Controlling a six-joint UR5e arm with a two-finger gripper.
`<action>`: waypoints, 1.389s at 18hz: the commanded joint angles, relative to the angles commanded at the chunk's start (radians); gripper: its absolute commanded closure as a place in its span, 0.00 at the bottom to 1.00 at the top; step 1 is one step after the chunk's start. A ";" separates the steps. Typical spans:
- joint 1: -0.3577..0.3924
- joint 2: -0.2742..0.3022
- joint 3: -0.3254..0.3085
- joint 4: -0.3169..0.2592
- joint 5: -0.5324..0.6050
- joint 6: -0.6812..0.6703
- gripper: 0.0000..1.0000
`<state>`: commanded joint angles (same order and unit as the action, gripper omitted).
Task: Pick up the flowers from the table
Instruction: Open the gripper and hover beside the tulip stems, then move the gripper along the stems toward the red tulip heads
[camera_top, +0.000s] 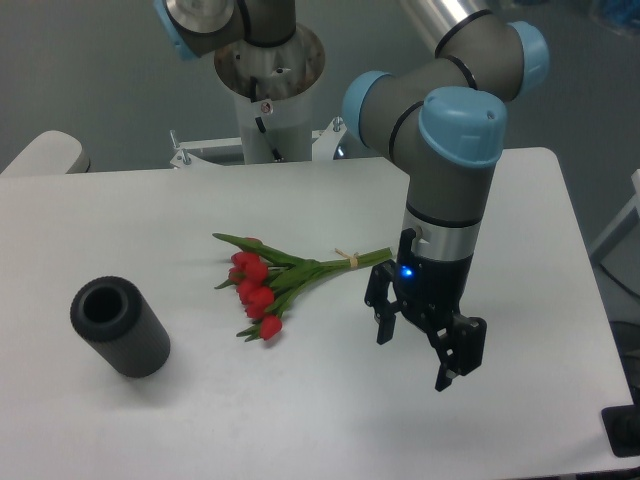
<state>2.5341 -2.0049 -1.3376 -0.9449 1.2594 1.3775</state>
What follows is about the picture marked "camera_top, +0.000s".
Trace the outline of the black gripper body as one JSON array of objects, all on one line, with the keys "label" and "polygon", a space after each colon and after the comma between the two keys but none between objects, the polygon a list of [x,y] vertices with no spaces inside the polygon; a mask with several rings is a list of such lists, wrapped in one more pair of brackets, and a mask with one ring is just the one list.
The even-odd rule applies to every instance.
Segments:
[{"label": "black gripper body", "polygon": [[412,250],[416,239],[413,228],[400,236],[393,281],[400,311],[427,335],[438,336],[445,330],[452,336],[473,256],[455,261],[429,259]]}]

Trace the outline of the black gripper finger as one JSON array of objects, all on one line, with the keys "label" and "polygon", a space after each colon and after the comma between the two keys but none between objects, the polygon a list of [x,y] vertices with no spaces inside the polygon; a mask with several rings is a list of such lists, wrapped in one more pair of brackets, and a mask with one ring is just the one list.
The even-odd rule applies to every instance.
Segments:
[{"label": "black gripper finger", "polygon": [[482,364],[487,322],[432,305],[424,316],[427,337],[440,361],[435,389],[442,392],[454,378],[466,376]]},{"label": "black gripper finger", "polygon": [[395,279],[395,262],[387,260],[372,268],[368,280],[364,301],[374,310],[374,319],[378,324],[376,342],[384,345],[394,335],[398,303],[389,300],[389,288]]}]

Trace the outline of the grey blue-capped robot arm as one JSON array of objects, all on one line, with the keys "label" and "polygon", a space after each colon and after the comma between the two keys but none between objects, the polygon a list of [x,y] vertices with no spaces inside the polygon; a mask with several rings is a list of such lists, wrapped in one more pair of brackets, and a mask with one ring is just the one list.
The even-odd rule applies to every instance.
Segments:
[{"label": "grey blue-capped robot arm", "polygon": [[[325,53],[298,23],[291,1],[158,1],[176,52],[212,55],[236,98],[248,164],[308,161],[307,93]],[[402,315],[424,332],[440,367],[435,387],[480,366],[486,322],[459,303],[503,152],[506,103],[541,84],[550,54],[542,33],[500,20],[483,1],[406,1],[403,8],[433,59],[404,76],[370,71],[342,102],[347,131],[409,178],[395,259],[376,266],[365,301],[377,340],[388,342]]]}]

